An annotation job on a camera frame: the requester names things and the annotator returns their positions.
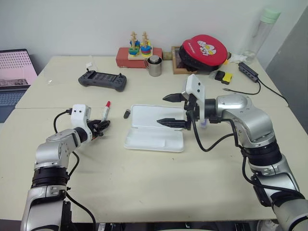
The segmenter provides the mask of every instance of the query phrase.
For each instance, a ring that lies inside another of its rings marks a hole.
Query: clear plastic bottle
[[[251,64],[255,59],[259,49],[264,43],[265,39],[270,33],[270,30],[274,26],[281,12],[271,8],[265,8],[260,18],[258,26],[254,30],[252,37],[250,38],[247,48],[243,55],[247,56],[245,63]]]

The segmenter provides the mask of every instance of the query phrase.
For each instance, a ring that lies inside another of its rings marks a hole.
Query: stainless steel mug
[[[157,77],[162,74],[162,61],[158,55],[152,55],[144,60],[144,65],[149,70],[151,76]]]

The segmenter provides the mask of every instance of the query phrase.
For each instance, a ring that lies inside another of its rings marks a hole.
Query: floor
[[[157,223],[107,223],[104,229],[96,225],[97,231],[161,231],[169,229],[202,229],[205,231],[255,231],[257,221],[246,222],[157,222]],[[89,231],[92,224],[76,223],[78,231]],[[19,231],[20,221],[1,220],[0,230]]]

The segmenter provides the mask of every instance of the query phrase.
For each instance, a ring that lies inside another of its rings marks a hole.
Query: black cable
[[[64,115],[65,113],[71,114],[71,113],[72,113],[72,109],[68,109],[68,110],[66,110],[65,112],[61,112],[60,114],[58,114],[58,115],[54,118],[54,120],[53,120],[53,129],[54,129],[55,133],[58,133],[57,125],[56,125],[57,119],[58,119],[60,116]],[[74,156],[76,157],[77,161],[76,161],[74,167],[72,168],[72,170],[70,171],[70,173],[68,174],[69,177],[72,176],[73,172],[74,172],[75,169],[77,168],[77,166],[78,166],[78,164],[79,164],[79,161],[80,161],[79,156],[77,155],[77,153],[75,153],[74,151],[73,151],[72,153],[73,153]]]
[[[269,89],[270,91],[274,92],[276,95],[278,95],[278,96],[280,96],[281,98],[283,98],[283,99],[287,102],[287,104],[289,105],[289,102],[287,101],[287,99],[286,99],[285,97],[283,97],[282,95],[278,94],[277,92],[275,92],[274,90],[272,90],[271,88],[269,88],[268,86],[266,86],[266,85],[260,80],[259,77],[258,77],[258,80],[259,80],[259,82],[260,82],[264,87],[266,87],[266,88]]]
[[[66,113],[66,111],[65,111],[65,112],[61,112],[60,114],[58,114],[58,115],[53,119],[53,129],[54,129],[55,133],[58,133],[57,125],[56,125],[57,119],[58,119],[60,116],[64,115],[65,113]]]
[[[247,93],[247,92],[242,92],[242,91],[237,91],[237,90],[231,90],[229,88],[223,88],[223,90],[241,93],[241,94],[245,94],[245,95],[257,95],[261,91],[261,84],[259,82],[257,82],[257,83],[259,84],[259,90],[256,93]]]
[[[70,108],[70,109],[66,110],[65,112],[61,112],[61,113],[58,114],[58,115],[54,118],[54,120],[53,120],[53,129],[54,129],[54,131],[55,131],[56,133],[58,133],[57,126],[56,126],[57,119],[58,119],[60,116],[64,115],[65,113],[71,114],[71,113],[72,113],[72,109]],[[68,174],[69,177],[71,177],[71,175],[73,174],[73,172],[74,172],[75,169],[77,168],[77,166],[78,166],[78,164],[79,164],[79,161],[80,161],[79,156],[77,155],[77,153],[75,153],[75,152],[72,152],[72,153],[73,153],[74,156],[76,157],[77,161],[76,161],[76,163],[75,163],[73,169],[72,169],[72,170],[70,171],[70,173]],[[77,201],[75,201],[67,192],[66,192],[66,196],[67,196],[67,198],[68,198],[71,202],[73,202],[74,204],[76,204],[77,206],[79,206],[80,208],[82,208],[83,210],[85,210],[85,211],[90,215],[90,217],[92,218],[92,221],[93,221],[93,231],[96,231],[96,221],[95,221],[95,217],[94,217],[94,215],[90,212],[90,210],[88,210],[88,209],[87,209],[86,207],[84,207],[82,204],[80,204],[80,203],[78,203]]]
[[[77,153],[75,153],[74,151],[72,151],[72,153],[74,154],[74,156],[76,157],[77,161],[74,165],[74,167],[72,168],[72,170],[69,172],[68,176],[71,177],[71,175],[73,174],[73,172],[75,171],[75,169],[77,168],[78,164],[79,164],[79,156],[77,155]]]
[[[293,189],[287,189],[287,188],[281,188],[281,187],[276,187],[276,186],[258,184],[256,182],[253,182],[246,175],[246,171],[245,171],[246,160],[247,160],[247,156],[244,155],[243,164],[242,164],[242,174],[243,174],[245,180],[248,181],[249,183],[251,183],[252,185],[255,185],[255,186],[260,187],[260,188],[265,188],[265,189],[272,189],[272,190],[277,190],[277,191],[288,192],[288,193],[291,193],[293,195],[295,194],[295,195],[299,196],[300,198],[304,198],[303,194],[301,194],[300,192],[293,190]]]
[[[221,121],[227,121],[231,124],[232,132],[233,132],[233,136],[234,136],[234,145],[235,145],[235,147],[239,147],[239,140],[238,140],[238,137],[237,137],[236,127],[235,127],[233,120],[232,119],[222,119]]]
[[[96,231],[96,220],[95,220],[95,217],[93,216],[93,214],[90,212],[90,210],[88,210],[86,207],[84,207],[79,202],[75,201],[67,192],[66,192],[66,196],[71,202],[73,202],[74,204],[76,204],[77,206],[79,206],[80,208],[82,208],[83,210],[85,210],[89,214],[89,216],[92,218],[92,222],[93,222],[93,231]]]
[[[192,124],[193,124],[193,125],[192,125],[192,127],[193,127],[193,132],[194,132],[194,135],[195,135],[195,137],[196,137],[197,143],[198,143],[199,147],[201,148],[201,150],[204,151],[204,152],[209,152],[209,151],[211,151],[217,144],[219,144],[219,143],[220,143],[222,140],[224,140],[225,138],[230,137],[230,136],[234,136],[233,133],[227,134],[227,135],[221,137],[219,140],[217,140],[215,143],[213,143],[212,146],[210,146],[209,148],[206,149],[206,148],[204,148],[204,147],[202,146],[202,144],[201,144],[201,141],[200,141],[200,138],[199,138],[199,135],[198,135],[198,131],[197,131],[196,122],[195,122],[195,120],[194,120],[194,118],[193,118],[192,113],[189,113],[189,115],[190,115],[190,118],[191,118],[191,121],[192,121]]]

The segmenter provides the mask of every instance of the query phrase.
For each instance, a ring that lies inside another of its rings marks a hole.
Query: green bottle cap
[[[277,11],[273,8],[265,8],[261,16],[261,21],[268,24],[274,24],[279,18],[280,11]]]

